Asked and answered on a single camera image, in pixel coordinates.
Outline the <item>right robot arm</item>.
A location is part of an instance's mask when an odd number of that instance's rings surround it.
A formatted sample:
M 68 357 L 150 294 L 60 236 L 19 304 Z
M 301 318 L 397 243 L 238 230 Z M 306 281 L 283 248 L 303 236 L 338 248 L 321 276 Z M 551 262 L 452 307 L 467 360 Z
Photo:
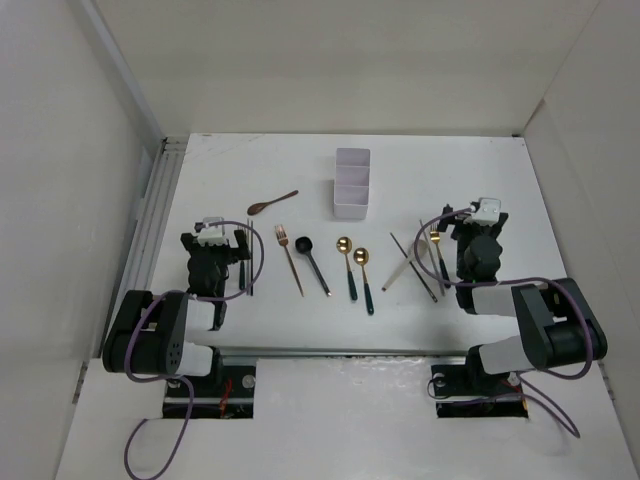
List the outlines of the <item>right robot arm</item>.
M 463 381 L 477 394 L 511 373 L 583 363 L 580 378 L 608 353 L 606 335 L 575 280 L 496 278 L 503 253 L 498 237 L 507 219 L 499 200 L 481 198 L 464 210 L 445 206 L 437 226 L 440 232 L 453 228 L 459 307 L 471 315 L 512 317 L 519 329 L 516 336 L 468 350 Z

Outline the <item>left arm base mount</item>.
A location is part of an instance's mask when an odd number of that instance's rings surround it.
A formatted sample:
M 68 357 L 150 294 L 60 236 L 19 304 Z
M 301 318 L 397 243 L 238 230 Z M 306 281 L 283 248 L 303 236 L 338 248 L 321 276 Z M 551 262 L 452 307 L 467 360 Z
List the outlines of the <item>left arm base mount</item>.
M 194 387 L 192 419 L 251 419 L 254 413 L 256 365 L 220 365 L 206 377 L 189 377 Z M 187 413 L 188 389 L 169 383 L 162 417 L 182 419 Z

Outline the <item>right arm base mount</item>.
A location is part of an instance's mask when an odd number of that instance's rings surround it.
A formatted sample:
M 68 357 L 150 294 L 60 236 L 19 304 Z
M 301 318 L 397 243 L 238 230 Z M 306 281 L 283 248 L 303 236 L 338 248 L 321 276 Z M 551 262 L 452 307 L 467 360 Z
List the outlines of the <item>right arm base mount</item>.
M 439 419 L 528 417 L 521 387 L 505 374 L 473 378 L 462 364 L 433 365 L 428 391 Z

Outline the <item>white ceramic spoon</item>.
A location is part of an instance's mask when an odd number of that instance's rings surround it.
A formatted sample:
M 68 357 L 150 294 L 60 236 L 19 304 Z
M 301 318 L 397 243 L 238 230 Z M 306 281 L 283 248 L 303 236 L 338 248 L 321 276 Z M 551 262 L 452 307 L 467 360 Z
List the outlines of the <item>white ceramic spoon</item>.
M 406 270 L 406 268 L 411 266 L 414 261 L 421 259 L 426 254 L 426 251 L 427 243 L 424 240 L 415 241 L 411 245 L 409 252 L 405 255 L 404 261 L 395 268 L 391 276 L 383 284 L 382 290 L 388 290 L 400 277 L 400 275 Z

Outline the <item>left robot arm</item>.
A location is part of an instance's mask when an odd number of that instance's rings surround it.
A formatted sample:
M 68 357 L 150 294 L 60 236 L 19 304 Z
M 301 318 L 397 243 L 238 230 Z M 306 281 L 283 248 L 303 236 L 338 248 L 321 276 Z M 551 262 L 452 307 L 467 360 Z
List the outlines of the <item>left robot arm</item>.
M 103 366 L 111 373 L 161 378 L 189 377 L 201 396 L 223 387 L 221 358 L 214 347 L 197 345 L 186 334 L 217 331 L 224 323 L 229 267 L 250 258 L 246 230 L 237 226 L 231 245 L 222 225 L 184 233 L 180 240 L 189 254 L 188 288 L 155 295 L 128 291 L 104 344 Z

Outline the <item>gold green-handled fork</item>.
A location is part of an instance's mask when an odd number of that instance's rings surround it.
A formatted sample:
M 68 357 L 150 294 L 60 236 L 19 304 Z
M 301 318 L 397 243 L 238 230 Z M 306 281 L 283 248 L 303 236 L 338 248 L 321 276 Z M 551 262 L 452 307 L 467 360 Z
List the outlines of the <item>gold green-handled fork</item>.
M 440 232 L 436 229 L 434 225 L 430 226 L 429 237 L 431 242 L 436 248 L 438 271 L 440 274 L 440 279 L 443 281 L 442 285 L 444 286 L 445 289 L 450 289 L 451 288 L 450 278 L 449 278 L 448 270 L 446 267 L 446 263 L 444 261 L 444 258 L 440 249 L 440 240 L 441 240 Z
M 243 231 L 243 233 L 245 235 L 245 240 L 246 240 L 246 229 L 244 227 L 242 227 L 241 230 Z M 239 289 L 241 291 L 246 288 L 246 269 L 245 269 L 245 261 L 244 260 L 240 260 L 240 262 L 239 262 L 239 282 L 238 282 L 238 287 L 239 287 Z

